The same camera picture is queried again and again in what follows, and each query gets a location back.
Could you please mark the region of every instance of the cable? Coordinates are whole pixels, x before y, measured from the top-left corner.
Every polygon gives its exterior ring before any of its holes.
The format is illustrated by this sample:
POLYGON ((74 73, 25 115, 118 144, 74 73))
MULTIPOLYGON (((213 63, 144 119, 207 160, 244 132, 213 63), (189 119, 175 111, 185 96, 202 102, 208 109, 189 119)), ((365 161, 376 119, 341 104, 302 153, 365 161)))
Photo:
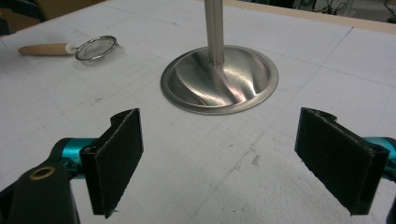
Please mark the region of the cable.
POLYGON ((314 12, 321 12, 323 14, 331 14, 331 15, 337 15, 338 11, 343 9, 347 3, 342 2, 340 0, 338 0, 340 2, 340 4, 335 8, 335 10, 332 10, 332 3, 334 0, 332 0, 331 2, 329 2, 329 0, 326 0, 327 6, 323 7, 319 10, 314 10, 314 12))
POLYGON ((389 12, 393 15, 393 17, 396 17, 395 12, 388 6, 388 0, 385 0, 384 6, 389 10, 389 12))

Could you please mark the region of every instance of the metal rod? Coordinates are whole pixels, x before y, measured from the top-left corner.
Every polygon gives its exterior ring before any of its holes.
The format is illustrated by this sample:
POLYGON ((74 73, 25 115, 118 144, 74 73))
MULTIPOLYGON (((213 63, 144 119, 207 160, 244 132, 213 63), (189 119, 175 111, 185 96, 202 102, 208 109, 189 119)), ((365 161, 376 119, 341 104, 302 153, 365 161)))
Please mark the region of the metal rod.
POLYGON ((205 18, 209 61, 214 65, 224 63, 224 33, 222 0, 205 0, 205 18))

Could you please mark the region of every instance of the white table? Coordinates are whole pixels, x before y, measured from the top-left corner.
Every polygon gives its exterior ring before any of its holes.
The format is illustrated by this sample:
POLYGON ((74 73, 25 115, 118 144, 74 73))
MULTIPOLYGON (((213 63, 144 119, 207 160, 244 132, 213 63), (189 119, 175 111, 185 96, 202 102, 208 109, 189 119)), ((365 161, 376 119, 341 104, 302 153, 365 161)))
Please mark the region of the white table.
POLYGON ((160 89, 166 65, 206 46, 203 2, 107 1, 0 38, 0 189, 59 139, 98 137, 138 107, 145 153, 120 211, 95 217, 84 180, 73 180, 82 223, 385 223, 395 184, 381 180, 370 215, 351 217, 294 142, 302 106, 358 135, 395 137, 396 35, 227 4, 225 43, 264 53, 280 78, 263 104, 230 116, 182 111, 160 89), (122 45, 99 63, 17 53, 99 35, 122 45))

